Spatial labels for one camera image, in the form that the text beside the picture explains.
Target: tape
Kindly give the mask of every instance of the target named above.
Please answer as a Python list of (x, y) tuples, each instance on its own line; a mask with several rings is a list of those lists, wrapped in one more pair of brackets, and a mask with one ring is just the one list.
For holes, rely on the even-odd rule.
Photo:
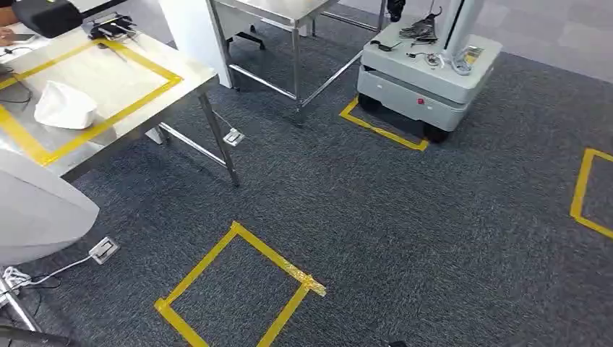
[(127, 106), (120, 112), (109, 117), (104, 122), (96, 124), (93, 127), (79, 132), (79, 134), (74, 139), (68, 141), (66, 144), (60, 146), (58, 149), (51, 152), (45, 150), (43, 146), (32, 135), (28, 134), (27, 130), (21, 124), (19, 124), (19, 122), (15, 121), (12, 116), (10, 116), (10, 113), (6, 112), (9, 114), (9, 117), (13, 119), (13, 122), (6, 121), (6, 115), (0, 114), (0, 128), (2, 128), (34, 161), (36, 161), (42, 166), (47, 166), (48, 164), (53, 163), (54, 161), (60, 159), (71, 151), (77, 149), (79, 146), (85, 144), (92, 138), (98, 136), (99, 134), (102, 134), (110, 127), (112, 127), (115, 123), (126, 118), (128, 115), (130, 115), (137, 109), (143, 107), (144, 105), (148, 104), (149, 102), (151, 102), (164, 92), (170, 90), (172, 87), (179, 84), (180, 81), (183, 80), (177, 74), (174, 74), (173, 72), (164, 69), (163, 67), (157, 65), (151, 60), (145, 58), (144, 56), (141, 56), (140, 54), (134, 52), (133, 50), (127, 48), (126, 46), (118, 42), (109, 41), (106, 39), (97, 39), (92, 40), (89, 43), (80, 46), (79, 48), (76, 48), (72, 51), (64, 53), (57, 58), (47, 61), (46, 63), (41, 64), (33, 69), (27, 70), (26, 72), (23, 72), (21, 74), (16, 74), (14, 78), (10, 78), (0, 82), (0, 90), (9, 87), (10, 85), (13, 85), (17, 82), (17, 79), (24, 80), (25, 78), (28, 78), (40, 71), (43, 71), (44, 69), (52, 67), (53, 65), (58, 64), (60, 61), (75, 56), (78, 53), (81, 53), (84, 50), (91, 48), (99, 43), (102, 43), (103, 45), (117, 52), (117, 54), (121, 54), (125, 58), (130, 59), (140, 64), (144, 68), (149, 69), (150, 71), (160, 75), (161, 77), (165, 78), (167, 82), (156, 88), (151, 93), (148, 93), (143, 98), (140, 98), (132, 105)]
[(289, 320), (289, 317), (291, 317), (291, 315), (296, 311), (296, 308), (298, 308), (302, 302), (302, 299), (307, 296), (309, 290), (309, 284), (307, 282), (303, 282), (300, 288), (298, 288), (298, 291), (296, 291), (291, 299), (289, 299), (288, 303), (283, 308), (283, 311), (281, 311), (274, 323), (268, 328), (264, 336), (262, 336), (262, 339), (257, 344), (257, 347), (268, 347), (271, 343), (273, 343), (277, 335), (279, 335), (281, 332), (281, 329), (283, 329), (283, 326), (285, 326)]
[(360, 127), (366, 128), (368, 130), (371, 130), (373, 132), (376, 132), (377, 134), (386, 137), (392, 141), (395, 141), (397, 143), (400, 143), (401, 145), (411, 148), (412, 150), (420, 150), (420, 151), (424, 151), (426, 150), (426, 148), (428, 148), (428, 144), (429, 142), (426, 140), (421, 140), (420, 143), (414, 143), (411, 142), (403, 137), (400, 137), (392, 132), (389, 132), (385, 129), (381, 129), (381, 128), (377, 128), (373, 125), (371, 125), (370, 123), (367, 123), (355, 116), (351, 115), (351, 111), (358, 105), (358, 98), (355, 97), (341, 112), (340, 112), (340, 116), (343, 117), (344, 119), (350, 121), (351, 123), (357, 124)]
[(236, 235), (242, 237), (249, 242), (255, 249), (260, 251), (268, 259), (274, 262), (278, 267), (286, 271), (289, 275), (297, 279), (301, 285), (298, 291), (294, 293), (283, 310), (279, 313), (273, 324), (268, 328), (262, 339), (257, 344), (264, 347), (269, 346), (279, 335), (283, 326), (287, 323), (291, 315), (296, 311), (309, 291), (314, 291), (320, 296), (326, 294), (326, 288), (318, 283), (311, 275), (307, 275), (293, 266), (285, 258), (281, 257), (277, 252), (271, 249), (268, 245), (258, 239), (254, 234), (245, 229), (236, 221), (232, 222), (232, 226), (226, 235), (205, 255), (200, 262), (190, 271), (187, 276), (170, 292), (168, 298), (158, 299), (154, 307), (160, 312), (160, 315), (174, 327), (174, 329), (192, 346), (207, 347), (206, 342), (196, 334), (196, 332), (179, 316), (172, 308), (171, 303), (183, 293), (185, 290), (198, 278), (198, 276), (206, 270), (213, 260), (223, 251), (226, 246), (234, 239)]
[(190, 345), (194, 347), (208, 347), (209, 345), (190, 327), (187, 322), (181, 316), (179, 316), (170, 307), (170, 304), (163, 300), (158, 299), (155, 302), (155, 309), (160, 312), (162, 317), (166, 319), (175, 330), (181, 335)]
[(587, 148), (581, 161), (581, 168), (579, 169), (579, 177), (577, 178), (577, 185), (575, 186), (575, 195), (573, 196), (573, 202), (570, 205), (570, 216), (573, 217), (579, 224), (582, 224), (594, 231), (598, 231), (600, 234), (613, 239), (613, 230), (604, 226), (594, 223), (593, 221), (582, 216), (583, 214), (583, 199), (585, 198), (588, 180), (590, 172), (592, 170), (592, 163), (594, 157), (600, 157), (604, 160), (613, 162), (613, 155), (606, 154), (593, 148)]
[(281, 257), (274, 249), (267, 246), (264, 242), (260, 241), (254, 234), (251, 234), (247, 229), (245, 229), (242, 225), (237, 222), (232, 223), (231, 230), (236, 230), (236, 232), (245, 239), (245, 241), (249, 242), (255, 249), (260, 251), (263, 255), (265, 255), (268, 259), (272, 260), (278, 267), (287, 272), (291, 277), (297, 279), (298, 282), (302, 284), (307, 284), (309, 289), (319, 294), (320, 296), (325, 296), (326, 290), (325, 287), (319, 284), (316, 280), (313, 279), (310, 275), (303, 273), (297, 267), (293, 266), (290, 262), (288, 262), (285, 258)]

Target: carpet floor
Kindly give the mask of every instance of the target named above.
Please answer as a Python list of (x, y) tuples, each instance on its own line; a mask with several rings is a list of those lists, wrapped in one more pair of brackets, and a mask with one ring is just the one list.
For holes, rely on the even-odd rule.
[[(308, 91), (372, 36), (328, 18), (317, 29), (302, 40)], [(268, 49), (237, 38), (233, 59), (291, 88), (289, 34), (261, 24), (256, 35)], [(98, 221), (21, 268), (53, 270), (106, 235), (121, 249), (38, 291), (46, 331), (84, 346), (185, 346), (153, 304), (236, 220), (327, 288), (305, 297), (273, 346), (613, 345), (613, 240), (569, 216), (585, 149), (613, 153), (613, 85), (504, 53), (458, 130), (421, 152), (339, 117), (357, 72), (304, 121), (256, 82), (241, 79), (240, 93), (214, 87), (213, 107), (247, 135), (232, 149), (239, 188), (179, 141), (146, 138), (76, 180)], [(197, 100), (171, 110), (169, 124), (215, 147)], [(612, 176), (613, 163), (597, 158), (583, 210), (609, 228)], [(254, 346), (298, 287), (238, 238), (173, 308), (211, 346)], [(23, 297), (34, 311), (36, 292)]]

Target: white fabric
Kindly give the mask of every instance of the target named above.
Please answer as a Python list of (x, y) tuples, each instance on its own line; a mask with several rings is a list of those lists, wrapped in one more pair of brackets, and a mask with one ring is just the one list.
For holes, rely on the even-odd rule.
[(92, 125), (96, 102), (80, 90), (64, 83), (47, 81), (36, 104), (38, 123), (66, 129), (85, 129)]

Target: white robot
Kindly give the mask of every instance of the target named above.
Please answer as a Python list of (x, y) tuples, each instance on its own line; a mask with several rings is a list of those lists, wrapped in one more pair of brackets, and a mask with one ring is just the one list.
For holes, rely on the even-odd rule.
[[(470, 35), (484, 0), (451, 0), (445, 19), (419, 36), (414, 20), (398, 18), (364, 47), (359, 103), (381, 105), (424, 122), (424, 136), (442, 142), (455, 130), (492, 73), (502, 45)], [(429, 15), (434, 22), (437, 14)]]

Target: metal table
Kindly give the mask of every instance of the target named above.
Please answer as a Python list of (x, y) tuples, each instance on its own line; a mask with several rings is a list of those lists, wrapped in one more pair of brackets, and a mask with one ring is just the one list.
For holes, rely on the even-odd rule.
[[(277, 92), (285, 95), (286, 97), (296, 101), (296, 112), (305, 107), (314, 98), (316, 98), (325, 88), (327, 88), (334, 80), (336, 80), (343, 72), (345, 72), (355, 61), (361, 56), (361, 51), (357, 53), (347, 64), (341, 67), (332, 77), (330, 77), (321, 87), (317, 88), (310, 96), (303, 99), (302, 91), (300, 87), (300, 48), (299, 40), (300, 35), (298, 29), (309, 22), (312, 24), (312, 35), (315, 36), (315, 17), (323, 15), (334, 20), (355, 25), (366, 30), (379, 32), (383, 28), (383, 20), (385, 18), (385, 4), (386, 0), (381, 0), (381, 7), (379, 12), (379, 21), (376, 27), (358, 22), (351, 18), (342, 17), (338, 14), (326, 12), (325, 10), (332, 5), (339, 2), (339, 0), (207, 0), (210, 3), (210, 8), (213, 13), (213, 19), (215, 20), (215, 26), (218, 28), (218, 34), (221, 41), (225, 42), (225, 36), (223, 34), (223, 28), (221, 26), (215, 3), (220, 2), (230, 7), (240, 9), (241, 11), (248, 12), (255, 16), (272, 20), (283, 25), (287, 25), (291, 30), (291, 40), (293, 47), (293, 93), (284, 90), (277, 85), (274, 85), (267, 80), (257, 76), (253, 72), (250, 72), (237, 64), (231, 63), (231, 57), (226, 45), (224, 46), (223, 53), (228, 64), (228, 68), (243, 74), (253, 80), (256, 80), (267, 87), (270, 87)], [(235, 79), (230, 73), (232, 85), (235, 85)]]
[[(206, 96), (216, 73), (167, 45), (140, 34), (134, 40), (91, 41), (77, 28), (5, 64), (14, 77), (0, 82), (0, 147), (29, 156), (58, 176), (72, 181), (122, 145), (157, 129), (168, 132), (224, 166), (239, 184), (232, 159)], [(94, 124), (83, 130), (47, 127), (34, 118), (35, 104), (48, 80), (61, 82), (98, 104)], [(23, 100), (27, 87), (32, 100)], [(188, 93), (196, 93), (222, 158), (163, 123), (164, 110)]]

